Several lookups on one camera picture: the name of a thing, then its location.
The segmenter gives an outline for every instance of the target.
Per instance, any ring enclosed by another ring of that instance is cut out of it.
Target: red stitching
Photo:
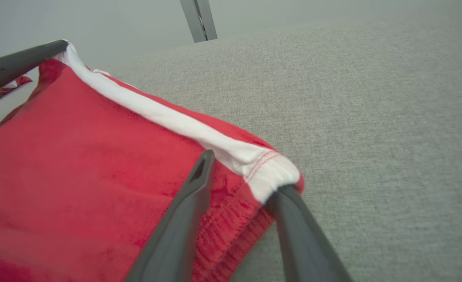
[[[257,168],[257,166],[260,166],[261,165],[261,161],[267,157],[267,155],[270,155],[270,154],[273,154],[275,153],[274,151],[270,151],[270,152],[267,152],[265,153],[258,161],[257,163],[252,167],[252,169],[248,172],[248,174],[245,176],[245,182],[247,182],[247,179],[248,177],[250,176],[250,174]]]
[[[247,175],[246,179],[245,179],[245,182],[249,182],[250,180],[252,180],[252,178],[254,177],[254,175],[258,172],[258,170],[264,166],[265,163],[267,163],[268,161],[270,161],[272,158],[276,157],[277,155],[279,155],[278,152],[274,152],[275,154],[271,155],[270,157],[268,157],[267,159],[264,159],[262,161],[262,163],[257,163],[254,168],[252,168],[252,170],[250,171],[250,173]]]

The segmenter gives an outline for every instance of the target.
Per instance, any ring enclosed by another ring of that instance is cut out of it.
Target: fabric fold
[[[0,281],[120,281],[205,149],[192,281],[227,281],[299,170],[265,141],[89,70],[72,45],[0,126]]]

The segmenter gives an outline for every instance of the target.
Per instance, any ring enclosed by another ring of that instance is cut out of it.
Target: seam
[[[210,226],[212,225],[212,223],[214,223],[215,221],[217,221],[219,218],[222,218],[222,214],[224,211],[227,211],[229,210],[229,208],[235,204],[235,203],[240,203],[242,202],[243,200],[240,198],[240,197],[237,197],[236,196],[237,193],[233,193],[232,194],[232,198],[226,203],[226,205],[224,205],[223,207],[221,207],[219,210],[218,210],[218,213],[217,214],[214,214],[213,216],[208,216],[208,220],[206,221],[205,225],[204,226],[201,226],[200,227],[200,232],[201,233],[204,233],[204,232],[207,232],[208,229],[210,228]],[[245,226],[247,226],[251,220],[253,219],[254,217],[250,217],[250,218],[247,218],[247,221],[246,221],[246,224]],[[239,235],[244,231],[244,228],[243,227],[243,230],[241,230],[241,232],[239,232],[236,237],[233,238],[233,241],[231,244],[229,244],[229,246],[226,248],[226,250],[222,253],[222,255],[220,256],[220,258],[218,260],[216,260],[215,262],[211,262],[212,264],[212,267],[208,268],[209,272],[211,273],[213,269],[213,267],[215,267],[217,264],[219,264],[221,261],[222,261],[222,257],[225,257],[225,255],[227,253],[229,253],[229,249],[231,248],[231,246],[233,245],[233,243],[236,241],[236,239],[238,239]]]
[[[250,182],[252,178],[254,178],[255,174],[258,172],[258,170],[264,166],[268,161],[273,159],[274,157],[278,156],[278,152],[268,152],[267,154],[263,155],[261,159],[254,165],[254,167],[250,170],[248,175],[245,177],[245,182]]]

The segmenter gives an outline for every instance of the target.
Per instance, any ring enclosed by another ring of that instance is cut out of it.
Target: textured fabric surface
[[[198,43],[111,74],[292,159],[355,281],[462,282],[462,1]],[[271,228],[232,280],[282,269]]]
[[[0,282],[123,280],[207,149],[209,207],[186,274],[228,281],[274,222],[267,198],[303,190],[296,166],[241,128],[88,70],[72,45],[59,59],[0,123]]]

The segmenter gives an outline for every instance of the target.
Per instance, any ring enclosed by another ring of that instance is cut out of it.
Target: gray surface
[[[112,73],[290,157],[355,281],[462,282],[462,2],[198,43]],[[233,281],[283,281],[274,233]]]
[[[435,9],[455,0],[209,0],[219,38],[286,25],[326,24]]]
[[[27,101],[37,82],[30,82],[26,85],[20,86],[13,94],[3,97],[0,100],[0,121],[3,120],[13,109],[20,106]]]
[[[194,42],[178,0],[0,1],[0,56],[56,39],[91,69]]]

